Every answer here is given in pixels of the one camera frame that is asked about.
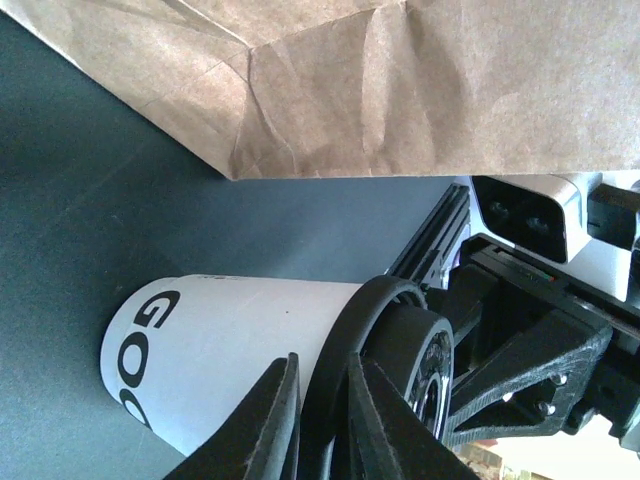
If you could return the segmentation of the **black cup lid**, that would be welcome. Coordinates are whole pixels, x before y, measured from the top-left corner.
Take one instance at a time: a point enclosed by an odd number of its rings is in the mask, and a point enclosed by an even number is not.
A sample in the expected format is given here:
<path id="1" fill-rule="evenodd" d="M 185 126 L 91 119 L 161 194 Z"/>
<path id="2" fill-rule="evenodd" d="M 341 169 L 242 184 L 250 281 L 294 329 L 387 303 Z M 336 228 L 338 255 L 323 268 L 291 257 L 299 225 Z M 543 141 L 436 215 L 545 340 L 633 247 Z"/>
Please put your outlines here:
<path id="1" fill-rule="evenodd" d="M 442 439 L 451 401 L 454 336 L 413 282 L 377 276 L 349 298 L 324 341 L 303 401 L 298 476 L 346 471 L 348 358 L 375 361 L 420 422 Z"/>

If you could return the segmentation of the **brown kraft paper bag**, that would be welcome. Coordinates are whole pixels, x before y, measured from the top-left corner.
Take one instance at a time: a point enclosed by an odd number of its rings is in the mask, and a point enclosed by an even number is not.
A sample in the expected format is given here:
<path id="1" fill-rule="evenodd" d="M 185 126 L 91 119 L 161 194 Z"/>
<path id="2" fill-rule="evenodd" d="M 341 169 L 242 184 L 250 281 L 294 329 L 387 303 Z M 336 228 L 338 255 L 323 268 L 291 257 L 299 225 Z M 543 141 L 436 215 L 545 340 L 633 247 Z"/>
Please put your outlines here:
<path id="1" fill-rule="evenodd" d="M 639 165 L 635 1 L 5 1 L 234 180 Z"/>

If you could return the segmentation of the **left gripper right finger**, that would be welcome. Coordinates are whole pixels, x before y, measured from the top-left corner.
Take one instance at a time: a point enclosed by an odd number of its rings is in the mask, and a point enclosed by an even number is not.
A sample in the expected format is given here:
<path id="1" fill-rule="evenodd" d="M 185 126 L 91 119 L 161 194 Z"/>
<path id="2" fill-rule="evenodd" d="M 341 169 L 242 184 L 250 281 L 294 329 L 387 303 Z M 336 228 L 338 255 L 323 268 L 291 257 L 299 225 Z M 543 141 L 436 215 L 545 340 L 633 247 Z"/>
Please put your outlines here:
<path id="1" fill-rule="evenodd" d="M 349 357 L 348 404 L 352 479 L 475 477 L 419 421 L 379 365 L 358 354 Z"/>

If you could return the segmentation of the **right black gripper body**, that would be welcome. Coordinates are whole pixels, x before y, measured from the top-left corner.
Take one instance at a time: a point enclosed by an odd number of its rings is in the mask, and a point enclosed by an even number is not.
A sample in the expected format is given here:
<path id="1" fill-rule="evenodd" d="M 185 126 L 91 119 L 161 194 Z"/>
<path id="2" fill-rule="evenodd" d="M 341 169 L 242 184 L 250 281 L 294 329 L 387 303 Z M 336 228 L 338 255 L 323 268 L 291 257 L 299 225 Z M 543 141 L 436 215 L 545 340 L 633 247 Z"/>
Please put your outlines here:
<path id="1" fill-rule="evenodd" d="M 447 287 L 442 255 L 411 242 L 392 275 L 424 287 L 452 324 L 449 445 L 576 434 L 594 415 L 639 444 L 639 311 L 486 235 L 466 240 Z"/>

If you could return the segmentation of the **white paper cup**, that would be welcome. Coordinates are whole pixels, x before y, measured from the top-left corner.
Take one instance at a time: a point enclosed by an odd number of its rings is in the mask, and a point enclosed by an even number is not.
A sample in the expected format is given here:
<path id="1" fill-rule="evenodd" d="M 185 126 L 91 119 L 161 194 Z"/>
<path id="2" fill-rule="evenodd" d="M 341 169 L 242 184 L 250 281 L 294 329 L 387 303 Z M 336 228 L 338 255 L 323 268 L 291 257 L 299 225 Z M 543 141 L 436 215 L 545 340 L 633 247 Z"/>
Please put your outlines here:
<path id="1" fill-rule="evenodd" d="M 307 391 L 326 337 L 357 283 L 189 275 L 132 294 L 103 338 L 109 394 L 191 455 L 277 358 L 295 353 Z"/>

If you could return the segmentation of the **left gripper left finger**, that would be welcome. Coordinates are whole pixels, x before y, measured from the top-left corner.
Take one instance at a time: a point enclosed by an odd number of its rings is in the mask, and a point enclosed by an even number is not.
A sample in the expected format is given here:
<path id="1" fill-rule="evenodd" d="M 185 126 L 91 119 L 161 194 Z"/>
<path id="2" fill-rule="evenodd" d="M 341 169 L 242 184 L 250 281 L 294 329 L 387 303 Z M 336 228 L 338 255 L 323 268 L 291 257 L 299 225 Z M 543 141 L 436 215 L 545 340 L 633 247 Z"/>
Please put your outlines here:
<path id="1" fill-rule="evenodd" d="M 300 445 L 298 355 L 275 359 L 222 426 L 169 479 L 295 479 Z"/>

